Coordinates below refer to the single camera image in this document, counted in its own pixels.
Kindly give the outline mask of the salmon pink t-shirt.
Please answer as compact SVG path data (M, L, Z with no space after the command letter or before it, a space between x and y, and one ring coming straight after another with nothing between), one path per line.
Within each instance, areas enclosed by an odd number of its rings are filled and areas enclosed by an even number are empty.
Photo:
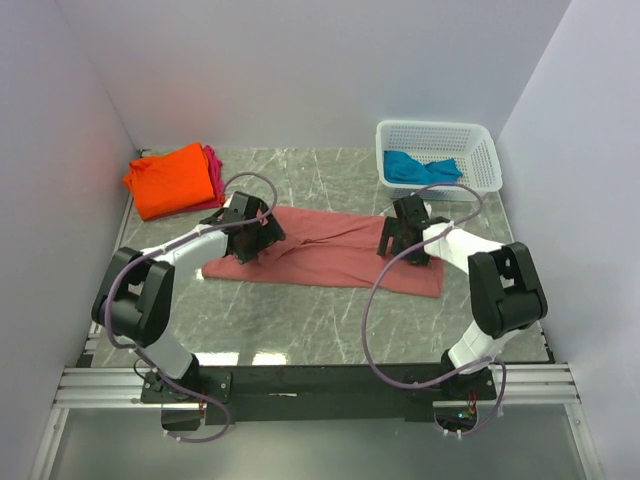
M227 256L205 264L202 276L254 283L370 288L390 255L377 254L385 218L278 206L286 239L243 265Z

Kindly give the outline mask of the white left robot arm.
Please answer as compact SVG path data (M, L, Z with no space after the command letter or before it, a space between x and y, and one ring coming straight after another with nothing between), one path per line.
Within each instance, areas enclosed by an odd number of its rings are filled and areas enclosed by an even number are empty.
M206 263L234 258L246 264L286 234L274 204L242 192L194 228L161 245L115 251L91 310L116 349L149 365L176 401L203 394L200 363L169 331L174 284Z

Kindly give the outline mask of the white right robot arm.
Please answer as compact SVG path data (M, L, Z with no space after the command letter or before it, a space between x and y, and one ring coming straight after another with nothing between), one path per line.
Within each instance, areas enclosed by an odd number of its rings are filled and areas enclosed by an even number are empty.
M503 244L467 232L444 217L432 217L422 199L409 195L393 203L395 215L385 219L378 254L393 254L418 266L438 258L468 276L473 320L446 350L438 377L422 383L400 382L375 364L361 326L367 363L385 383L406 390L438 385L444 395L460 399L478 387L488 365L519 332L544 318L548 303L528 247Z

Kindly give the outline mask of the blue t-shirt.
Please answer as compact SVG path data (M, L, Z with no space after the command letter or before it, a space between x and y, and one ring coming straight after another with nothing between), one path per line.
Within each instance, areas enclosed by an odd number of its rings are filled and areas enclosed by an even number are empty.
M423 164L401 151L384 152L383 171L387 181L404 185L455 183L463 176L453 158Z

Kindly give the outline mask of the folded magenta t-shirt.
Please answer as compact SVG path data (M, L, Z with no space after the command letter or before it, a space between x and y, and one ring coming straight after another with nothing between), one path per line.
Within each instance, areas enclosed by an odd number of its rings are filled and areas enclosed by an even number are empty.
M209 178L213 188L214 197L210 200L200 202L188 207L188 211L199 211L221 207L225 198L225 183L222 178L222 161L217 157L214 149L210 145L205 145L203 153L208 161Z

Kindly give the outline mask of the white plastic basket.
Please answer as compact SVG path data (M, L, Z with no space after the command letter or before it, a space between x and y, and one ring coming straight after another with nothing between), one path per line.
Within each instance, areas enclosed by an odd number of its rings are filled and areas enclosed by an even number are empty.
M385 151L407 153L420 163L453 158L463 176L455 183L436 183L421 196L428 200L472 201L471 188L480 195L503 187L501 165L489 130L479 124L418 120L383 120L376 127L379 183L388 196L400 198L426 185L390 183L384 178Z

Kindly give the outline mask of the folded orange t-shirt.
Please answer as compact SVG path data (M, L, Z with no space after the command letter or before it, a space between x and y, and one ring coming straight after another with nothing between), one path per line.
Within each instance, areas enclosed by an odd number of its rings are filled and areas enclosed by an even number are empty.
M122 182L143 221L219 202L210 160L198 142L166 155L130 162Z

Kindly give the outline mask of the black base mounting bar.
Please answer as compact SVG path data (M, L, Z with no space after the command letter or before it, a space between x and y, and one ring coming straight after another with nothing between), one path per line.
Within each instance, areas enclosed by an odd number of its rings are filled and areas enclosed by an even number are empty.
M438 401L494 400L487 368L421 390L384 383L367 365L202 366L200 391L236 422L400 418L431 422Z

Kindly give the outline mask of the aluminium frame rail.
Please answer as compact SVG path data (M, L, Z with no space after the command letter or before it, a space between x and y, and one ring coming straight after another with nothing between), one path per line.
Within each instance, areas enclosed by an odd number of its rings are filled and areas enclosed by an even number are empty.
M562 406L585 477L605 477L567 364L511 364L506 373L497 366L492 367L488 385L499 391L501 382L505 383L505 406ZM142 379L130 368L65 369L29 477L48 479L51 476L71 410L142 408L144 405L139 400L142 385Z

